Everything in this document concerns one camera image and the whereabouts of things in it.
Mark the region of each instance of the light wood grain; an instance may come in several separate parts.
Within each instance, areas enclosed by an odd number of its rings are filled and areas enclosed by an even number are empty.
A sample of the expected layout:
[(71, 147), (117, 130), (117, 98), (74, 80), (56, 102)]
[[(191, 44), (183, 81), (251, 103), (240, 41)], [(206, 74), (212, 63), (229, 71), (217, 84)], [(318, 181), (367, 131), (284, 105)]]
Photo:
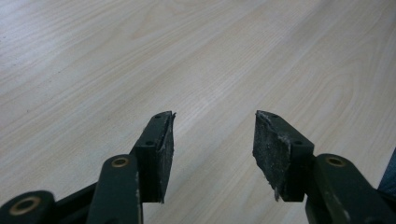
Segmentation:
[(146, 223), (306, 223), (251, 150), (257, 109), (377, 187), (396, 146), (391, 0), (0, 2), (0, 204), (97, 180), (177, 112), (165, 204)]

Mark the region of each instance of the wooden table surface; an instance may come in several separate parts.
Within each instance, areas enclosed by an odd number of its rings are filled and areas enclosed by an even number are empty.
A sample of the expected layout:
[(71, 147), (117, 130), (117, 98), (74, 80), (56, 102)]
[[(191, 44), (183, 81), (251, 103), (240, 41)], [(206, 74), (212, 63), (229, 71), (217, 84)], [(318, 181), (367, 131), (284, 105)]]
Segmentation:
[(396, 146), (396, 2), (0, 2), (0, 204), (97, 180), (177, 112), (165, 204), (146, 223), (306, 223), (252, 157), (277, 113), (377, 187)]

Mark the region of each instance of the wood laminate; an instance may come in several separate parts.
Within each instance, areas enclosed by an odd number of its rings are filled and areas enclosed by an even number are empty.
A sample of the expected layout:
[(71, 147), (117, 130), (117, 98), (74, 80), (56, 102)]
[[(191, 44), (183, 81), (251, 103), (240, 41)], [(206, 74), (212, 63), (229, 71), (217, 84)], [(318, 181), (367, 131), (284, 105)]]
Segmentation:
[(396, 2), (0, 2), (0, 204), (97, 180), (173, 110), (165, 204), (146, 223), (306, 223), (252, 157), (255, 111), (354, 162), (376, 188), (396, 146)]

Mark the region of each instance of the screw hole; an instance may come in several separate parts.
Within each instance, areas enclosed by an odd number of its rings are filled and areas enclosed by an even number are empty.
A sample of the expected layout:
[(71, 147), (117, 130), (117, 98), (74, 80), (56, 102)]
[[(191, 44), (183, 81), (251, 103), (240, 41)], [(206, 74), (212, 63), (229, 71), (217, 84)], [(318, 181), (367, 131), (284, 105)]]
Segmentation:
[(150, 147), (150, 146), (154, 146), (154, 142), (152, 142), (152, 141), (147, 141), (147, 142), (146, 142), (146, 146), (149, 146), (149, 147)]
[(26, 214), (40, 204), (41, 199), (36, 196), (31, 196), (20, 200), (19, 202), (15, 203), (11, 209), (9, 209), (9, 213), (12, 216), (20, 216)]
[(346, 164), (338, 158), (335, 157), (328, 157), (326, 158), (326, 162), (333, 166), (343, 167)]
[(116, 158), (113, 162), (111, 162), (111, 165), (113, 167), (122, 167), (126, 166), (129, 163), (129, 160), (127, 158), (121, 157), (121, 158)]

